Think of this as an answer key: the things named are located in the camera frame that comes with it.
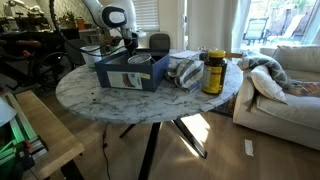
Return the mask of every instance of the window blind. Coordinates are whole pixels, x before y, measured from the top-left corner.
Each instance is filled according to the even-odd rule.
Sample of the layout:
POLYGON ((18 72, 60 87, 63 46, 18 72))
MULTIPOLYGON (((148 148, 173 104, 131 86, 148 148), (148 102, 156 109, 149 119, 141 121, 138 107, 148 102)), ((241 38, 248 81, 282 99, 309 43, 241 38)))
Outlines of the window blind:
POLYGON ((136 9, 137 28, 159 30, 158 0, 133 0, 136 9))

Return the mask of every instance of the white cloth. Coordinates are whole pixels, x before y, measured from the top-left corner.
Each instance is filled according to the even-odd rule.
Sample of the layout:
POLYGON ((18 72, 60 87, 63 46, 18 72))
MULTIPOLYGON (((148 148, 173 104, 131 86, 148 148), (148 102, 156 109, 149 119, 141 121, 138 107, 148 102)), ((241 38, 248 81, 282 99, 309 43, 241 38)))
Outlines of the white cloth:
POLYGON ((203 61, 184 59, 174 60, 170 63, 167 70, 167 77, 174 80, 174 83, 188 91, 192 92, 202 84, 203 61))

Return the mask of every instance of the wooden floor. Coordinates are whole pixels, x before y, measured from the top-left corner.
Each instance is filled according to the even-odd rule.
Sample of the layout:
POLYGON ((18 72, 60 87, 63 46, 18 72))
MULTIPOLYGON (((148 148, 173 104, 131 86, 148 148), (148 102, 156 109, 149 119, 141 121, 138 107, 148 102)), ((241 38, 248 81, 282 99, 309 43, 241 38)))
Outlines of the wooden floor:
MULTIPOLYGON (((109 172, 112 180, 136 180, 139 176, 150 124, 134 127, 102 124, 77 117, 60 106, 54 92, 40 99, 85 147, 75 162, 86 180, 107 180, 102 150, 106 129, 109 172)), ((172 122, 162 124, 150 172, 151 180, 317 180, 320 151, 278 139, 232 123, 232 119, 207 112, 183 119, 208 152, 202 159, 180 138, 172 122), (245 139, 253 142, 253 156, 246 155, 245 139)), ((63 179, 61 172, 52 180, 63 179)))

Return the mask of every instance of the gray blanket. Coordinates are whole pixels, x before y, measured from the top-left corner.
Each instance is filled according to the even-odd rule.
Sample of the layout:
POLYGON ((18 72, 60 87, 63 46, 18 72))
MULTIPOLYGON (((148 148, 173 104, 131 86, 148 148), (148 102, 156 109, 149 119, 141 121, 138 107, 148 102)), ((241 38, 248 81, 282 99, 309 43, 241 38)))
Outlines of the gray blanket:
POLYGON ((265 65, 270 72, 274 81, 281 87, 286 87, 288 84, 288 76, 282 69, 281 65, 272 57, 263 55, 257 51, 246 51, 244 57, 238 62, 241 69, 253 69, 258 65, 265 65))

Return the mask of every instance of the wooden bench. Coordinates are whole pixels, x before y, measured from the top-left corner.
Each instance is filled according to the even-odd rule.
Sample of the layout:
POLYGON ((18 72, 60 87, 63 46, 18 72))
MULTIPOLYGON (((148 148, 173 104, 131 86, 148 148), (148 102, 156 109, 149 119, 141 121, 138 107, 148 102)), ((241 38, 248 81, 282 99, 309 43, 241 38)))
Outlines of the wooden bench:
POLYGON ((35 160, 32 168, 38 179, 45 179, 84 151, 83 145, 31 91, 16 95, 32 128, 47 144, 49 152, 35 160))

